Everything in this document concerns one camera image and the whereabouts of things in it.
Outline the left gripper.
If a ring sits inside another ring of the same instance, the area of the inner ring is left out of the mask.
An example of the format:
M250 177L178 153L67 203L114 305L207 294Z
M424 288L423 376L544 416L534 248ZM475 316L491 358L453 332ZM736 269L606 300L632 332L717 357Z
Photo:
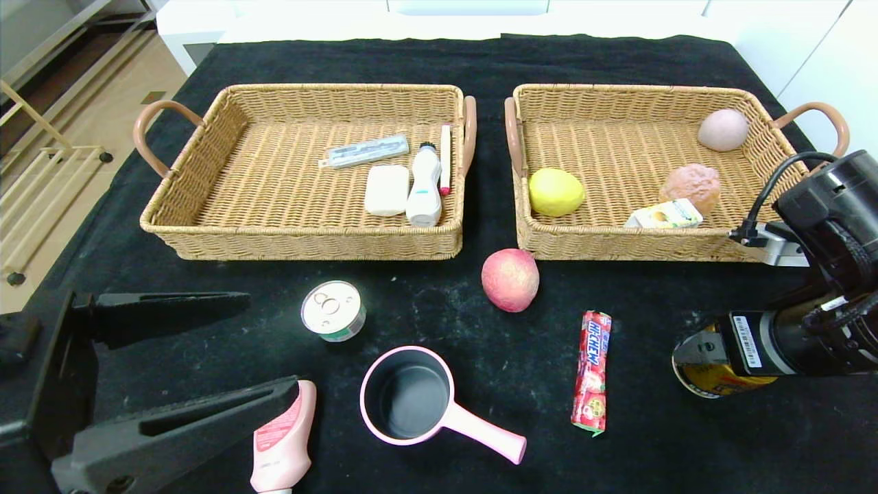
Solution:
M156 493L289 405L289 379L88 425L96 357L244 312L251 295L72 291L2 315L1 491Z

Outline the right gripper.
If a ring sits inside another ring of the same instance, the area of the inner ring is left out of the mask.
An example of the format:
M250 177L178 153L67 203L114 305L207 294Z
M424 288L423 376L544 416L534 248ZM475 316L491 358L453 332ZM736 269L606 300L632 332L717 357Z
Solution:
M734 310L720 332L703 329L672 351L674 366L730 362L738 375L826 376L824 347L804 329L806 310Z

